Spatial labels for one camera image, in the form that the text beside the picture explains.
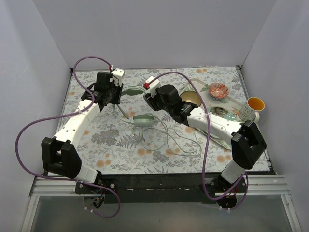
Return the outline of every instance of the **mug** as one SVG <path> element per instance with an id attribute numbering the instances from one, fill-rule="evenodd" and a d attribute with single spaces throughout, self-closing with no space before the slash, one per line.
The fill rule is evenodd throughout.
<path id="1" fill-rule="evenodd" d="M 260 98 L 251 97 L 247 100 L 246 104 L 242 106 L 238 116 L 243 121 L 251 120 L 254 122 L 258 122 L 258 120 L 260 119 L 260 115 L 258 112 L 264 110 L 264 108 L 265 104 Z"/>

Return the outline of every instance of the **white wall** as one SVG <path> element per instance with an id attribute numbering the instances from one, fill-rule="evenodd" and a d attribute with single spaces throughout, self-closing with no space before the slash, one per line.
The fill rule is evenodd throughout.
<path id="1" fill-rule="evenodd" d="M 70 67 L 172 68 L 243 64 L 276 0 L 33 1 Z"/>
<path id="2" fill-rule="evenodd" d="M 21 228 L 33 177 L 14 153 L 15 138 L 27 123 L 60 114 L 69 68 L 31 0 L 0 0 L 0 227 Z M 44 122 L 22 136 L 22 160 L 42 172 L 41 141 L 57 122 Z"/>
<path id="3" fill-rule="evenodd" d="M 309 231 L 309 0 L 278 0 L 243 65 L 275 170 L 284 174 L 303 231 Z"/>

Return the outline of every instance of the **red patterned bowl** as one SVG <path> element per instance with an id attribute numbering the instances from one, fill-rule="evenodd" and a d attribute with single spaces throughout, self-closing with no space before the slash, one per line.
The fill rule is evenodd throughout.
<path id="1" fill-rule="evenodd" d="M 208 86 L 208 91 L 211 97 L 216 100 L 221 100 L 228 95 L 228 88 L 221 83 L 214 82 Z"/>

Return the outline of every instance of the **mug handle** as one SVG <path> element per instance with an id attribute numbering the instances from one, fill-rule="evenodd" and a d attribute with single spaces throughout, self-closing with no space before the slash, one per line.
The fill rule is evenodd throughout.
<path id="1" fill-rule="evenodd" d="M 255 118 L 254 118 L 254 122 L 258 122 L 260 120 L 260 114 L 258 112 L 255 112 Z"/>

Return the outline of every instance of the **gray wall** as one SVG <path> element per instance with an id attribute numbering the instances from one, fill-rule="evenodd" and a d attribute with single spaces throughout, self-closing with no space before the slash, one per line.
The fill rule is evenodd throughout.
<path id="1" fill-rule="evenodd" d="M 70 67 L 243 64 L 275 0 L 33 0 Z M 102 69 L 86 61 L 79 69 Z"/>
<path id="2" fill-rule="evenodd" d="M 0 0 L 0 227 L 21 228 L 33 177 L 15 157 L 14 143 L 27 123 L 60 114 L 69 69 L 31 0 Z M 30 128 L 21 139 L 22 160 L 42 171 L 41 141 L 57 122 Z"/>
<path id="3" fill-rule="evenodd" d="M 266 103 L 259 125 L 274 168 L 309 231 L 309 0 L 276 2 L 243 68 L 250 95 Z"/>

